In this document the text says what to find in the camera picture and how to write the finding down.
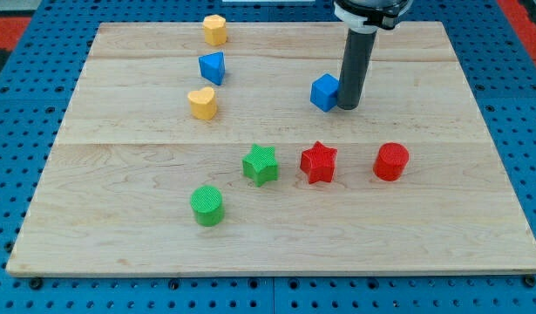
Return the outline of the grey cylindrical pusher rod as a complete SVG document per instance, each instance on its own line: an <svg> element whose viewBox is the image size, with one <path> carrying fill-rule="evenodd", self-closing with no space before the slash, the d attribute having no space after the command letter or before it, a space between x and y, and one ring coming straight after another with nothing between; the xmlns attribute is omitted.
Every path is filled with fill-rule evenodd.
<svg viewBox="0 0 536 314"><path fill-rule="evenodd" d="M337 106L353 110L359 105L376 33L348 31L337 93Z"/></svg>

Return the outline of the black white robot wrist flange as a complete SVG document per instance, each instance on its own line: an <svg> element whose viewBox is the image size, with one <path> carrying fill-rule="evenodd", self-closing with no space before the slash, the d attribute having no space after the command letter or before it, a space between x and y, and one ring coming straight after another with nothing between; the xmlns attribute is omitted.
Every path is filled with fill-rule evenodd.
<svg viewBox="0 0 536 314"><path fill-rule="evenodd" d="M413 0L334 0L334 15L351 31L370 34L393 30Z"/></svg>

